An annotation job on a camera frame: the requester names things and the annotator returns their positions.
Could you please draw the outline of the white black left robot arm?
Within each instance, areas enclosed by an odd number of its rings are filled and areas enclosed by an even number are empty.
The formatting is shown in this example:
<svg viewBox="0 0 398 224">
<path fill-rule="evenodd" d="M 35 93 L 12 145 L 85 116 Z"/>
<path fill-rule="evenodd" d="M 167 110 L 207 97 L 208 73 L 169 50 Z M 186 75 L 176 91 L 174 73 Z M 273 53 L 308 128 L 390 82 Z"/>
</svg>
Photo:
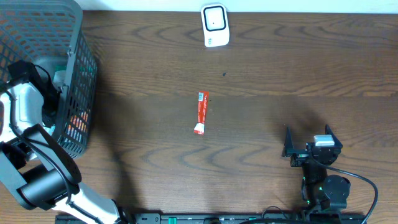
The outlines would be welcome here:
<svg viewBox="0 0 398 224">
<path fill-rule="evenodd" d="M 114 200 L 82 182 L 75 161 L 46 130 L 57 120 L 61 91 L 25 60 L 7 67 L 1 85 L 1 183 L 24 208 L 58 210 L 85 223 L 134 223 Z"/>
</svg>

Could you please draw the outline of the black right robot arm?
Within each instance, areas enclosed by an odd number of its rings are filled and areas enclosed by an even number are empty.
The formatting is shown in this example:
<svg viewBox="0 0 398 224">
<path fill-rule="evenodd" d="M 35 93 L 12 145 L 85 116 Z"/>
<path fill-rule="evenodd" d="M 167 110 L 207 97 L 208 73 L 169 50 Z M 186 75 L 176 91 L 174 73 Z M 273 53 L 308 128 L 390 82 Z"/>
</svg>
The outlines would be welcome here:
<svg viewBox="0 0 398 224">
<path fill-rule="evenodd" d="M 327 168 L 337 160 L 342 148 L 342 143 L 328 125 L 325 126 L 325 134 L 315 135 L 312 142 L 306 143 L 305 149 L 294 148 L 290 129 L 287 129 L 282 156 L 290 158 L 292 167 L 302 168 L 302 198 L 308 203 L 304 211 L 306 216 L 338 213 L 346 208 L 350 181 L 327 173 Z"/>
</svg>

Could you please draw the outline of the red stick sachet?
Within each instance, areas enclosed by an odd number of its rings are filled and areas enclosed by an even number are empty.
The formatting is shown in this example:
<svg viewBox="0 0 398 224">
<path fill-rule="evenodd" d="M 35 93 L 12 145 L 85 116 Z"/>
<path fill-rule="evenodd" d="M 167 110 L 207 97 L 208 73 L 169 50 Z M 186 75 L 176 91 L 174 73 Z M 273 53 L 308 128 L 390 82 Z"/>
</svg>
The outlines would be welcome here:
<svg viewBox="0 0 398 224">
<path fill-rule="evenodd" d="M 194 127 L 194 133 L 204 135 L 205 121 L 208 107 L 208 91 L 200 91 L 198 93 L 198 109 L 197 109 L 197 124 Z"/>
</svg>

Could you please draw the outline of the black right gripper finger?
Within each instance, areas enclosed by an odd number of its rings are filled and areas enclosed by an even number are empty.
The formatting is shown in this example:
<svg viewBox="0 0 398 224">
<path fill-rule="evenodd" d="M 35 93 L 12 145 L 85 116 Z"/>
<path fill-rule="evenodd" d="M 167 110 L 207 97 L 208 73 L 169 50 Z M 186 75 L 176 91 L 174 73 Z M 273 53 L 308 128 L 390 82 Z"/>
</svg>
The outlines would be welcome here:
<svg viewBox="0 0 398 224">
<path fill-rule="evenodd" d="M 290 132 L 290 128 L 286 128 L 286 134 L 285 134 L 285 142 L 284 142 L 284 150 L 285 151 L 291 151 L 294 149 L 294 144 L 292 140 L 292 135 Z"/>
<path fill-rule="evenodd" d="M 335 136 L 328 124 L 325 125 L 325 134 L 328 134 L 332 137 L 335 145 L 341 145 L 340 140 Z"/>
</svg>

